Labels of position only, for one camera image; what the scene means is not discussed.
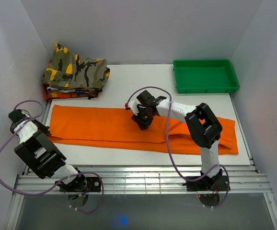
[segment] stack of folded clothes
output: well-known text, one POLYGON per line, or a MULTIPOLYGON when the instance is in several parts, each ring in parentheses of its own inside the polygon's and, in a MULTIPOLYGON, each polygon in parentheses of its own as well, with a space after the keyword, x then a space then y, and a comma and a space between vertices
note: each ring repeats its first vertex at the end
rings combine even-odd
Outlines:
POLYGON ((73 54, 56 43, 43 75, 46 100, 98 97, 109 76, 107 60, 73 54))

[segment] orange cloth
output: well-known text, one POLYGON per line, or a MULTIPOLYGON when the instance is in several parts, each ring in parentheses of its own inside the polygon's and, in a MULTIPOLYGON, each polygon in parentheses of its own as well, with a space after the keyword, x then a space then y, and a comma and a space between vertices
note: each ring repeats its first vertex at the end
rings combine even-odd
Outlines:
MULTIPOLYGON (((55 105, 49 139, 55 143, 167 152, 165 116, 154 116, 147 130, 131 120, 132 111, 118 108, 90 108, 55 105)), ((218 118, 223 126, 220 154, 238 154, 235 121, 218 118)), ((187 125, 171 118, 169 140, 172 153, 199 154, 199 147, 187 125)))

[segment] metal frame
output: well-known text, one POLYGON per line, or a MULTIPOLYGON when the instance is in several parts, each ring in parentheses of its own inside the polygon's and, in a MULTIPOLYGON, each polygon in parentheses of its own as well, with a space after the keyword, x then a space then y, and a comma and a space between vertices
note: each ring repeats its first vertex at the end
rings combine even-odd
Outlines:
MULTIPOLYGON (((267 180, 267 175, 259 173, 254 166, 252 155, 237 114, 232 95, 231 102, 240 126, 242 138, 245 142, 250 164, 248 166, 227 166, 231 181, 230 193, 263 193, 274 227, 277 230, 277 206, 275 204, 272 188, 267 180)), ((51 103, 47 103, 41 121, 44 122, 48 116, 51 103)), ((77 165, 83 171, 98 173, 104 182, 105 194, 196 194, 198 192, 187 192, 182 186, 182 180, 175 169, 170 166, 159 167, 110 167, 110 166, 86 166, 77 165)), ((184 176, 200 175, 200 167, 183 166, 178 167, 184 176)), ((29 193, 37 193, 50 188, 57 178, 39 179, 33 172, 26 168, 24 175, 18 176, 15 188, 29 193)), ((58 188, 49 194, 63 195, 58 188)), ((14 194, 12 198, 9 217, 5 229, 14 230, 18 221, 23 196, 14 194)))

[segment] white table surface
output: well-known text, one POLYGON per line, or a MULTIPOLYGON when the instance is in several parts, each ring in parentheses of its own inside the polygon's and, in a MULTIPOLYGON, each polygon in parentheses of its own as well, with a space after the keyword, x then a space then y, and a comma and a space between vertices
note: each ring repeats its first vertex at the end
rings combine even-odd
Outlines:
MULTIPOLYGON (((175 88, 172 65, 109 65, 108 67, 111 69, 111 75, 104 87, 104 91, 98 98, 91 100, 87 98, 53 100, 46 119, 46 125, 50 125, 52 108, 56 104, 80 107, 124 108, 128 97, 135 90, 144 86, 158 86, 169 91, 173 96, 173 101, 189 105, 199 105, 204 102, 210 106, 216 116, 235 120, 239 154, 220 155, 219 161, 223 165, 250 165, 229 94, 178 94, 175 88)), ((150 89, 149 92, 155 97, 166 96, 163 92, 154 89, 150 89)), ((171 166, 168 154, 162 152, 57 143, 55 145, 67 157, 66 162, 73 165, 171 166)), ((173 154, 173 158, 177 165, 201 165, 200 155, 173 154)))

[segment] green plastic bin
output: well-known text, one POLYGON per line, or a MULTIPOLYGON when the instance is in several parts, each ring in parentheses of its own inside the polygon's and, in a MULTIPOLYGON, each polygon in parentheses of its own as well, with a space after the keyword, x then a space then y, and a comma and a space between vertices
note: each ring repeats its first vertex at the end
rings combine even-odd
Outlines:
POLYGON ((228 59, 174 60, 178 93, 232 93, 240 88, 228 59))

